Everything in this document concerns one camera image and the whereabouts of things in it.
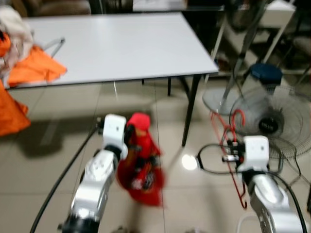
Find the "red wire hanger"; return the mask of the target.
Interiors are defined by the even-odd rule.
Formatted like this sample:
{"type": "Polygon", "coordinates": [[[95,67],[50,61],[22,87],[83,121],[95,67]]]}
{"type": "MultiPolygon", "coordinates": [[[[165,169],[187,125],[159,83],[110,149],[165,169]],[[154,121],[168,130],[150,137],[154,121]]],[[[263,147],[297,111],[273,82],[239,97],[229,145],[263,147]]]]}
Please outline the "red wire hanger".
{"type": "MultiPolygon", "coordinates": [[[[244,113],[240,110],[235,110],[232,115],[224,116],[214,111],[209,114],[209,120],[212,124],[212,129],[215,131],[216,135],[221,138],[219,140],[219,145],[222,146],[222,152],[225,155],[224,144],[226,140],[235,140],[240,142],[238,134],[236,133],[235,118],[237,115],[242,116],[242,123],[245,123],[244,113]]],[[[236,175],[236,167],[241,163],[225,162],[227,164],[228,173],[233,180],[234,187],[236,189],[236,195],[240,200],[240,204],[243,209],[247,209],[247,201],[244,199],[247,191],[246,185],[242,181],[238,181],[238,176],[236,175]]]]}

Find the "red polo shirt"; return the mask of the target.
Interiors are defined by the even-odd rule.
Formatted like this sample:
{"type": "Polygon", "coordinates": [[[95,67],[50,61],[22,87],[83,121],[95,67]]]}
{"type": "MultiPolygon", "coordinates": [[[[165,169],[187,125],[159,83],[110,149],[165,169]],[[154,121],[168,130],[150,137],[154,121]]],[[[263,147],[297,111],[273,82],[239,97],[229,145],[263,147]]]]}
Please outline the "red polo shirt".
{"type": "Polygon", "coordinates": [[[145,113],[134,113],[128,124],[136,128],[136,142],[139,151],[119,162],[116,179],[119,185],[138,203],[162,207],[162,189],[165,175],[160,164],[160,148],[150,134],[151,118],[145,113]]]}

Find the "black cage fan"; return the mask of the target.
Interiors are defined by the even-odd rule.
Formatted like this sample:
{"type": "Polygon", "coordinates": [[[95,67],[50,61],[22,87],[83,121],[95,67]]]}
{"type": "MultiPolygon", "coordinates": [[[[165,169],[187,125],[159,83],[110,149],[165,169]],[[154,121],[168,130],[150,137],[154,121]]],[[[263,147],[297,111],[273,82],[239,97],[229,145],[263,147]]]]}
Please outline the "black cage fan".
{"type": "Polygon", "coordinates": [[[243,74],[239,97],[231,107],[230,124],[241,136],[262,135],[286,158],[311,150],[311,98],[283,83],[280,68],[253,64],[243,74]]]}

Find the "white table with black legs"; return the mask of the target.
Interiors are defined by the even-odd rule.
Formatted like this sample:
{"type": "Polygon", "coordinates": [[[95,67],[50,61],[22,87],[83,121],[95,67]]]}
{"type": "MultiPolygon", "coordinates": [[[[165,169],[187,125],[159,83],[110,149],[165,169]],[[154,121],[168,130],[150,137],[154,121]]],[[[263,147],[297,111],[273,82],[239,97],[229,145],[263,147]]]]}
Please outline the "white table with black legs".
{"type": "Polygon", "coordinates": [[[22,88],[179,78],[189,101],[186,145],[199,82],[219,69],[181,13],[30,17],[25,22],[38,42],[64,39],[54,58],[68,70],[53,82],[22,88]]]}

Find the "orange cloth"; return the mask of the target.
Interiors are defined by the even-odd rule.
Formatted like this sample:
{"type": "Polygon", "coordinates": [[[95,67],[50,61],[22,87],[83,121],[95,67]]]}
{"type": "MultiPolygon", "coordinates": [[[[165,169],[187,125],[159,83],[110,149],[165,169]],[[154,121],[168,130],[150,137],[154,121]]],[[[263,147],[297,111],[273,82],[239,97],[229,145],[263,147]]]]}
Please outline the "orange cloth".
{"type": "Polygon", "coordinates": [[[9,71],[7,84],[15,87],[25,83],[51,82],[67,72],[67,68],[45,53],[38,45],[9,71]]]}

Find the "white table with grey legs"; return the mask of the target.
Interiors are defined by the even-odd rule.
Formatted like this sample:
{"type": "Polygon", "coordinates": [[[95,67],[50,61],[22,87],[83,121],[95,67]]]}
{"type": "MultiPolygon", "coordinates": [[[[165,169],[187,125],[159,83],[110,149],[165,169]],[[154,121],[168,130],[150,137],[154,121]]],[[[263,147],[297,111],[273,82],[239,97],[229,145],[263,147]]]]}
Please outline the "white table with grey legs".
{"type": "Polygon", "coordinates": [[[276,34],[269,42],[269,47],[264,55],[257,54],[257,61],[266,63],[273,53],[278,41],[284,33],[287,25],[293,17],[297,7],[286,0],[274,0],[266,7],[266,12],[260,20],[260,28],[267,30],[276,30],[276,34]]]}

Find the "brown leather chair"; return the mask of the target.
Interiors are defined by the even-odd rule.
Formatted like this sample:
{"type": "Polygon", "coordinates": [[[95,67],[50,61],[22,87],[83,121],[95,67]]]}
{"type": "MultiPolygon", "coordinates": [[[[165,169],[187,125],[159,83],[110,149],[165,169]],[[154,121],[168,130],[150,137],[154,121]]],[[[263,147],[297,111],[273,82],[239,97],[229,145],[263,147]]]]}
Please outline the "brown leather chair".
{"type": "Polygon", "coordinates": [[[90,15],[89,0],[22,0],[29,16],[90,15]]]}

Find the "white crumpled garment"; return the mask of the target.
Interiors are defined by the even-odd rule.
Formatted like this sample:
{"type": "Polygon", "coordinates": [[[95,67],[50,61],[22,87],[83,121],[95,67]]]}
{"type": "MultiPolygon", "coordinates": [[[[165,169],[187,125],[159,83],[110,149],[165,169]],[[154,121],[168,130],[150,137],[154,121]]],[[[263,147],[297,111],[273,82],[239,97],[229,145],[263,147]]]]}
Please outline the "white crumpled garment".
{"type": "Polygon", "coordinates": [[[0,32],[10,40],[9,50],[0,55],[0,75],[6,75],[25,60],[34,46],[33,30],[11,6],[0,6],[0,32]]]}

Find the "grey pedestal fan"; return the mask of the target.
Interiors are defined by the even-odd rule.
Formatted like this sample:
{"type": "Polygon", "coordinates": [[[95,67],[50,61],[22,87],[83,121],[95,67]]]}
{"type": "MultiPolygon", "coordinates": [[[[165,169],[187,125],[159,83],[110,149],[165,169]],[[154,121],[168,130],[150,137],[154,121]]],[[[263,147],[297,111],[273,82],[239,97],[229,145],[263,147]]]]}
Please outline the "grey pedestal fan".
{"type": "Polygon", "coordinates": [[[266,8],[274,0],[225,0],[225,24],[236,33],[245,33],[242,49],[231,69],[226,87],[212,87],[204,92],[206,107],[214,113],[229,115],[233,102],[227,100],[242,95],[242,87],[237,82],[239,70],[244,64],[247,52],[255,40],[257,30],[266,8]]]}

